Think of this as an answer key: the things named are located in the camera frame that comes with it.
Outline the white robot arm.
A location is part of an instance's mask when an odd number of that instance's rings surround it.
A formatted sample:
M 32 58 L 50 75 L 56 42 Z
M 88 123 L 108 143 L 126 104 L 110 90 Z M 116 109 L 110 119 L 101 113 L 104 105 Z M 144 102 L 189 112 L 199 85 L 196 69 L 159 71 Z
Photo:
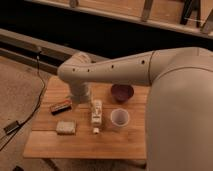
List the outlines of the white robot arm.
M 57 75 L 75 103 L 90 98 L 90 82 L 148 86 L 147 170 L 213 171 L 212 51 L 164 49 L 97 63 L 79 52 Z

